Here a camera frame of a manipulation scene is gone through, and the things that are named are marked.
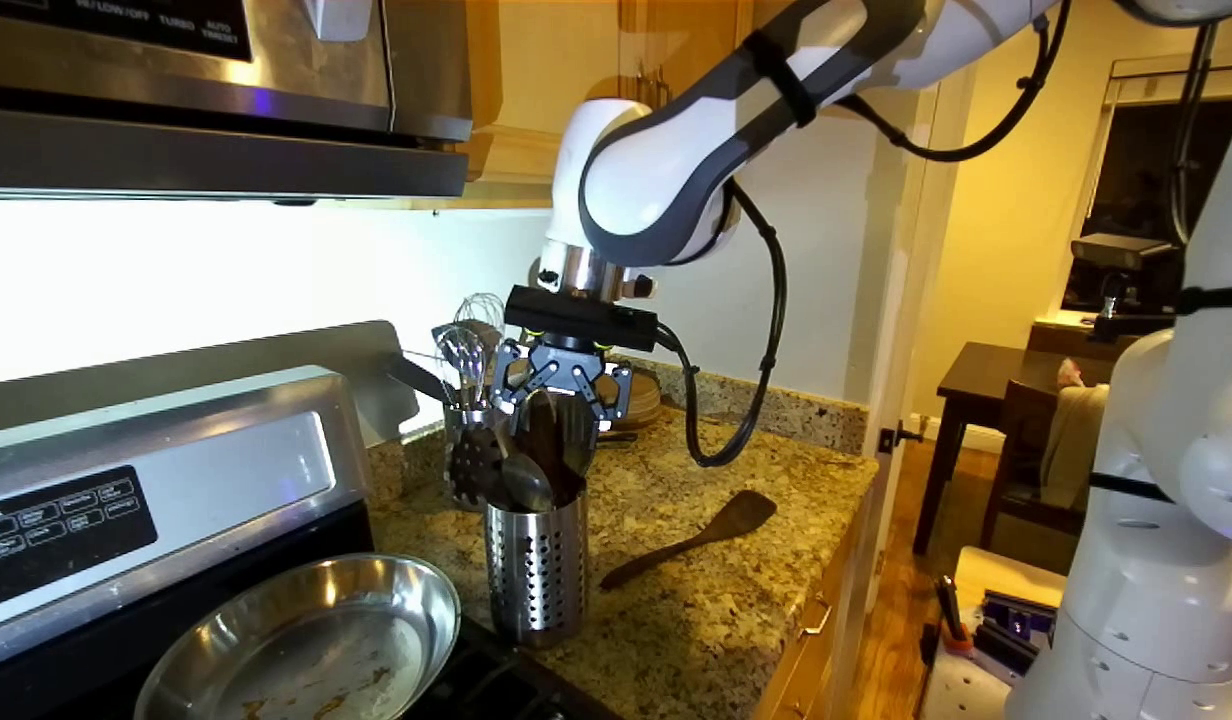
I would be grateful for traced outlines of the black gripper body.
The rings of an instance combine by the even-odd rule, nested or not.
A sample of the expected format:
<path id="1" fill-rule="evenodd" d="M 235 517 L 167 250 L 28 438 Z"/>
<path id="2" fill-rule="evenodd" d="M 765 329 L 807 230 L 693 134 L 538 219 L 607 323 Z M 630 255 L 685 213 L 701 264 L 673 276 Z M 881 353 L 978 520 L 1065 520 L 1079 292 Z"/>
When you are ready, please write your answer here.
<path id="1" fill-rule="evenodd" d="M 555 393 L 591 401 L 598 384 L 606 381 L 606 357 L 598 350 L 564 350 L 538 338 L 525 357 L 528 373 L 519 389 L 528 393 Z"/>

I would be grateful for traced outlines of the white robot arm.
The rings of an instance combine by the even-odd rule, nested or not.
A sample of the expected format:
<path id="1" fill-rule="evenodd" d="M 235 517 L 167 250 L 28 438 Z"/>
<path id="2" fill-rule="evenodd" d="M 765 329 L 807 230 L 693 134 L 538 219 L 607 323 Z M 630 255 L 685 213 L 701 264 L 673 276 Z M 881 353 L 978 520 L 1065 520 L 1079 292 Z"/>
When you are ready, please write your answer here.
<path id="1" fill-rule="evenodd" d="M 615 302 L 615 280 L 703 255 L 746 203 L 746 162 L 831 105 L 934 84 L 1015 31 L 1058 52 L 1065 19 L 1058 0 L 792 0 L 662 109 L 582 105 L 550 242 L 600 280 L 507 298 L 528 338 L 495 357 L 495 403 L 517 418 L 538 395 L 575 395 L 615 425 L 630 373 L 606 353 L 669 339 Z M 1232 144 L 1174 323 L 1114 367 L 1052 644 L 1008 694 L 1008 720 L 1232 720 Z"/>

